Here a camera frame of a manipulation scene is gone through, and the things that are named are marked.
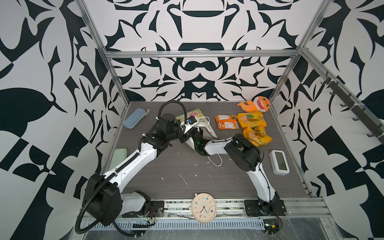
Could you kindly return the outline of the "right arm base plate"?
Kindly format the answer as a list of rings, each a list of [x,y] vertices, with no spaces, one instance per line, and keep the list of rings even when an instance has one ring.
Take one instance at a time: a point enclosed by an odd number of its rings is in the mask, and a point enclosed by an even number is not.
[[[270,203],[262,200],[245,200],[245,212],[249,217],[285,216],[287,209],[284,201],[274,198]]]

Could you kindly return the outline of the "white green paper bag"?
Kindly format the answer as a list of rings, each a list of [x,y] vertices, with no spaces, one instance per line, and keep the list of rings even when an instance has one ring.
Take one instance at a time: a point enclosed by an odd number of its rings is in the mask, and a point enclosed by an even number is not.
[[[197,120],[197,123],[195,123],[194,127],[197,128],[198,131],[203,131],[202,132],[202,137],[204,139],[208,139],[208,140],[212,140],[212,139],[219,139],[217,134],[215,133],[214,129],[212,128],[211,124],[210,124],[210,118],[209,117],[206,117],[202,111],[200,109],[195,109],[195,110],[192,110],[190,112],[187,112],[187,117],[194,117],[196,120]],[[180,116],[177,116],[176,117],[177,120],[179,120],[181,123],[184,122],[184,115],[180,115]],[[186,144],[191,147],[192,149],[195,149],[194,147],[194,143],[193,143],[193,139],[192,138],[189,138],[187,141],[186,141]],[[221,163],[219,165],[215,164],[214,162],[212,162],[212,160],[210,159],[209,156],[207,156],[208,160],[216,167],[221,167],[222,164],[223,164],[223,159],[222,157],[217,154],[218,157],[220,158],[221,160]]]

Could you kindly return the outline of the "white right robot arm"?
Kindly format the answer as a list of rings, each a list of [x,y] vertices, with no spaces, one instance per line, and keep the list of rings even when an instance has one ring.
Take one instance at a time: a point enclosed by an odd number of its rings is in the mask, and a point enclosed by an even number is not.
[[[192,131],[181,137],[181,143],[189,143],[201,156],[228,155],[240,170],[248,174],[257,191],[257,215],[270,215],[276,209],[280,197],[264,171],[264,155],[251,139],[236,134],[224,140],[208,140],[200,132]]]

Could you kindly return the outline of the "orange snack packet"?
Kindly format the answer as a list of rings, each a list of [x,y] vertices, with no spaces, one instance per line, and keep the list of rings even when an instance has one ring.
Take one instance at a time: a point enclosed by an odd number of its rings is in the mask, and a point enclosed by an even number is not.
[[[239,130],[235,115],[216,115],[215,120],[219,130]]]

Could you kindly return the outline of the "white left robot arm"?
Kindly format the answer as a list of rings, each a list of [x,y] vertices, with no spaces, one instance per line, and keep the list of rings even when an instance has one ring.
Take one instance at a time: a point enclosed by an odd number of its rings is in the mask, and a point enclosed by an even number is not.
[[[161,105],[156,123],[138,142],[138,148],[122,163],[110,171],[93,174],[88,180],[84,202],[75,223],[75,232],[84,234],[95,225],[115,225],[116,219],[124,214],[146,216],[150,208],[150,197],[140,191],[123,198],[122,191],[148,163],[155,160],[174,140],[182,140],[187,133],[188,118],[180,122],[172,114],[163,114],[165,106],[180,101],[168,101]]]

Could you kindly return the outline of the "yellow snack packet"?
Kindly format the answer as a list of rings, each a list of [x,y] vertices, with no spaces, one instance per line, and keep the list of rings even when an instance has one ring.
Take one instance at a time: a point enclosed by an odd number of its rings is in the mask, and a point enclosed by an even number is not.
[[[267,135],[264,126],[259,126],[255,129],[246,128],[243,130],[243,135],[257,147],[266,146],[273,141],[273,138]]]
[[[262,112],[250,112],[250,113],[239,113],[237,114],[237,120],[243,129],[251,128],[255,129],[258,127],[266,127],[267,122],[265,121]]]

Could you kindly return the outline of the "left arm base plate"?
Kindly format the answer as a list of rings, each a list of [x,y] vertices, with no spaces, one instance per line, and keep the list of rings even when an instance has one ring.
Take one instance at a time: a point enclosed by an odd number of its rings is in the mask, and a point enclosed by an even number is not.
[[[164,201],[146,201],[142,209],[138,212],[128,212],[122,214],[123,218],[155,218],[164,213]]]

